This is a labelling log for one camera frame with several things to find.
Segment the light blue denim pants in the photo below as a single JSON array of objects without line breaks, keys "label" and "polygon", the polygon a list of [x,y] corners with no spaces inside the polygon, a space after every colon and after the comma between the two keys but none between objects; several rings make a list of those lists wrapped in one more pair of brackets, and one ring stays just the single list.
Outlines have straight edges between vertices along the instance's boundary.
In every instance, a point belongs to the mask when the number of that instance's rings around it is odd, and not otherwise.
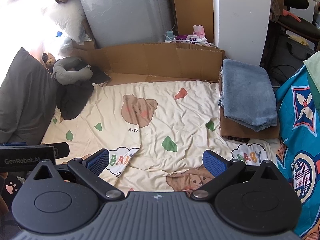
[{"label": "light blue denim pants", "polygon": [[225,59],[220,74],[219,104],[226,119],[255,132],[277,126],[276,97],[264,68]]}]

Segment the folded brown garment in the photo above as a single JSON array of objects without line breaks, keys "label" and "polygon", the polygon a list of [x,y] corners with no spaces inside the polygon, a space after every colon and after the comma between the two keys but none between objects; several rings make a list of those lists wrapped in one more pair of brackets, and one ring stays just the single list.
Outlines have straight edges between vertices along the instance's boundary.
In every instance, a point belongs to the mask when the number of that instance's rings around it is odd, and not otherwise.
[{"label": "folded brown garment", "polygon": [[280,133],[279,121],[277,120],[276,127],[270,127],[260,132],[255,132],[250,128],[242,126],[232,120],[226,119],[223,116],[223,108],[220,106],[220,118],[221,118],[221,135],[223,137],[239,137],[239,138],[251,138],[251,139],[277,139]]}]

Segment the dark grey pillow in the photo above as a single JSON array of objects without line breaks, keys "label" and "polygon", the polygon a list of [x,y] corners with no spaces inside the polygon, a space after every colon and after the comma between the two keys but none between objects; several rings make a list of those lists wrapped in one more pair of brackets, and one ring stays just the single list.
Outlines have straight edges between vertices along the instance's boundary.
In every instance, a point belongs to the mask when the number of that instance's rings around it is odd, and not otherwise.
[{"label": "dark grey pillow", "polygon": [[23,47],[1,85],[1,142],[38,145],[56,109],[56,82]]}]

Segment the black garment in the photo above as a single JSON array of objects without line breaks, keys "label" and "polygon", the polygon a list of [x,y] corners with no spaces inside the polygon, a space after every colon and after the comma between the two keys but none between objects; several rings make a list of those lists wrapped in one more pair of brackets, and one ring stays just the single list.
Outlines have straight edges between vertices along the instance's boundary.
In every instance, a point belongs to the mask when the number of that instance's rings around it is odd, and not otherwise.
[{"label": "black garment", "polygon": [[58,85],[56,106],[60,110],[63,120],[75,119],[81,113],[93,93],[94,84],[106,84],[111,79],[96,66],[92,66],[90,70],[93,75],[88,80],[76,81],[70,85]]}]

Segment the cream cartoon bear bedsheet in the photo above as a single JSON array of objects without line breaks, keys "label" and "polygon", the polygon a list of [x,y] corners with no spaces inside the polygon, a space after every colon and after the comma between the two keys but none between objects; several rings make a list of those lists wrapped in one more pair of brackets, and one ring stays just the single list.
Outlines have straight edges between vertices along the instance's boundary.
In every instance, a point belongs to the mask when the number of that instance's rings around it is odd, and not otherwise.
[{"label": "cream cartoon bear bedsheet", "polygon": [[43,143],[66,142],[64,164],[104,148],[110,154],[101,179],[129,191],[191,192],[213,176],[204,151],[259,165],[276,160],[278,139],[228,140],[221,135],[219,85],[202,81],[95,86],[72,120],[55,110]]}]

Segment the teal patterned blanket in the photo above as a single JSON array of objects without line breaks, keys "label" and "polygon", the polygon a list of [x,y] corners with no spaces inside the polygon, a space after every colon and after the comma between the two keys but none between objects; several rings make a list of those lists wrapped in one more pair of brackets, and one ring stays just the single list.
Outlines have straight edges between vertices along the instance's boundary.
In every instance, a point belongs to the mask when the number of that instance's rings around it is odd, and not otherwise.
[{"label": "teal patterned blanket", "polygon": [[275,92],[281,138],[277,163],[302,204],[294,230],[302,239],[319,239],[319,96],[313,90],[302,66]]}]

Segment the grey neck pillow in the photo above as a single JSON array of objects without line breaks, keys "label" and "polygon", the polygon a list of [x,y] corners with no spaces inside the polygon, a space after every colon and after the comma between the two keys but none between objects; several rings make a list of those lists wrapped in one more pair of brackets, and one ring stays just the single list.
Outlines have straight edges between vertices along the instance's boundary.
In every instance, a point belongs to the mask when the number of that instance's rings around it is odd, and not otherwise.
[{"label": "grey neck pillow", "polygon": [[89,80],[93,75],[91,66],[75,56],[65,57],[55,62],[51,78],[61,85],[72,85]]}]

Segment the small plush toy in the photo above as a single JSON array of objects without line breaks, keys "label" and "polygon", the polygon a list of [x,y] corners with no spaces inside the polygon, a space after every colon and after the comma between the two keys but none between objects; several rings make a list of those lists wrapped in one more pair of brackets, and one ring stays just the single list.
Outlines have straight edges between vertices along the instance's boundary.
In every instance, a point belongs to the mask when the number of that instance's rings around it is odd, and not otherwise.
[{"label": "small plush toy", "polygon": [[56,63],[56,58],[51,53],[43,53],[42,61],[49,72],[52,72],[53,66]]}]

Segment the brown cardboard sheet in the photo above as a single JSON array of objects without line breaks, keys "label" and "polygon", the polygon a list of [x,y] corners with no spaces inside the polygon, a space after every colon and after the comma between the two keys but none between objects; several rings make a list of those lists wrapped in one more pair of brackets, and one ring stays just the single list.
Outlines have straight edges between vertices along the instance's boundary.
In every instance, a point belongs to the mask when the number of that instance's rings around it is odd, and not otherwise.
[{"label": "brown cardboard sheet", "polygon": [[72,55],[99,67],[109,85],[201,80],[218,82],[225,52],[185,43],[139,43],[93,49],[77,46]]}]

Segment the pink white bottle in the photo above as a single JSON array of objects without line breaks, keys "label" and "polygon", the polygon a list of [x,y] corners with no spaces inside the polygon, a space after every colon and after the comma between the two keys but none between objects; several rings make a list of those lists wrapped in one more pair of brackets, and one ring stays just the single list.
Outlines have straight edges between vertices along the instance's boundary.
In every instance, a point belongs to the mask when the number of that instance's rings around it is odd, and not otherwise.
[{"label": "pink white bottle", "polygon": [[191,36],[191,41],[195,44],[207,46],[207,38],[205,35],[204,27],[202,25],[193,25],[193,34]]}]

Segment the white quilt bundle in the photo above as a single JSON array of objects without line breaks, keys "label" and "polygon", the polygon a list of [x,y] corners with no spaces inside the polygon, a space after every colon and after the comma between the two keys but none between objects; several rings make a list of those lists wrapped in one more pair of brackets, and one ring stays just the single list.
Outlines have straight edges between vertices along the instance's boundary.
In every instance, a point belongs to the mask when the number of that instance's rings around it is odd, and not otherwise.
[{"label": "white quilt bundle", "polygon": [[67,3],[47,0],[44,18],[50,27],[62,32],[79,45],[92,40],[84,27],[86,17],[80,0],[69,0]]}]

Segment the tall cardboard piece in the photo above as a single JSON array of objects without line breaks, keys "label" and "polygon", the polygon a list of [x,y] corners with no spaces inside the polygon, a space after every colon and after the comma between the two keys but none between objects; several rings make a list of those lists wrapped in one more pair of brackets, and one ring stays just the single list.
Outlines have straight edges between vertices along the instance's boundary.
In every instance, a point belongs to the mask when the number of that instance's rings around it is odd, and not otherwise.
[{"label": "tall cardboard piece", "polygon": [[194,25],[201,25],[204,27],[206,39],[213,42],[213,0],[174,0],[174,5],[179,35],[191,34]]}]

